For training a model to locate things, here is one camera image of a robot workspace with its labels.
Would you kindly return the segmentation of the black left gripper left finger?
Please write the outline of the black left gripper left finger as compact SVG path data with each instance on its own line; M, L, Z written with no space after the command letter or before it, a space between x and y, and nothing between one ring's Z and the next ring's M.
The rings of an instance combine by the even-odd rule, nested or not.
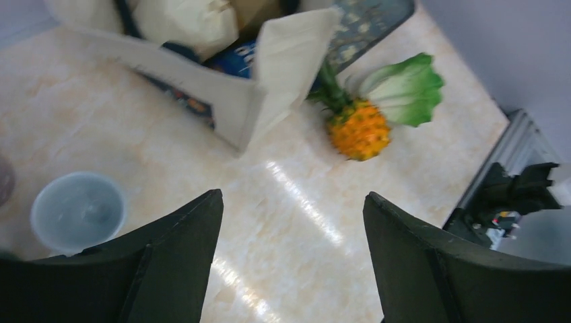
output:
M199 322L223 219L208 190L73 256L1 259L2 322Z

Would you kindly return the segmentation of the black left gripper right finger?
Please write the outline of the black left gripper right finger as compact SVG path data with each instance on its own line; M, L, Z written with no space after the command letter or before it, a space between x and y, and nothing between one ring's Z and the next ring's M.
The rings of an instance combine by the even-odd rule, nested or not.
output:
M375 192L364 226L385 322L569 322L570 267L493 251Z

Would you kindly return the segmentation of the white footed mug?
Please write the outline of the white footed mug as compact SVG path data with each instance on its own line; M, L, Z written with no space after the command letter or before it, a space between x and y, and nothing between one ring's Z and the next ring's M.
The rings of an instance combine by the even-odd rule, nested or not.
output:
M73 172L40 191L30 225L49 250L72 256L113 239L127 213L127 201L114 180L95 172Z

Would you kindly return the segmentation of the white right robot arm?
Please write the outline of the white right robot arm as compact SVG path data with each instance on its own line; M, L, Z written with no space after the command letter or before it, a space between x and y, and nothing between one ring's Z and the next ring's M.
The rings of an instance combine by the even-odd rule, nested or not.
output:
M514 256L570 264L570 164L509 174L494 162L469 187L444 230Z

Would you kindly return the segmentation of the lilac mug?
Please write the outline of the lilac mug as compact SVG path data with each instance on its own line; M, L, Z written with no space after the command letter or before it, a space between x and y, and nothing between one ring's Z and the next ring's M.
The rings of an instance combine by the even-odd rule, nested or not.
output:
M3 155L1 155L0 169L0 205L3 206L13 194L15 188L15 170L11 162Z

